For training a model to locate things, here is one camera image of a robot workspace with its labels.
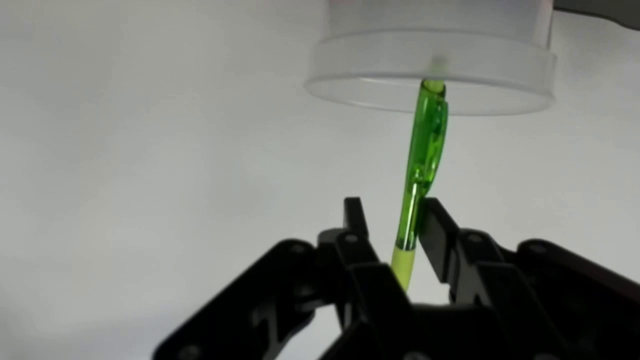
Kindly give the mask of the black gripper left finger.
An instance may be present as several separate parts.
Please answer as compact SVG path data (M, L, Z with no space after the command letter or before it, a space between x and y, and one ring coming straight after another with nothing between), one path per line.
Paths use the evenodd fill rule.
M357 197L345 201L345 229L349 230L345 237L349 246L362 246L371 241L364 207Z

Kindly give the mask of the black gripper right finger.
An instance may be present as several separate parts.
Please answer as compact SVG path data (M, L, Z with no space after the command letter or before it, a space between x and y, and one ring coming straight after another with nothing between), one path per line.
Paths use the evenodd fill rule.
M459 233L459 224L438 199L425 199L421 203L418 241L442 285L450 283L450 265Z

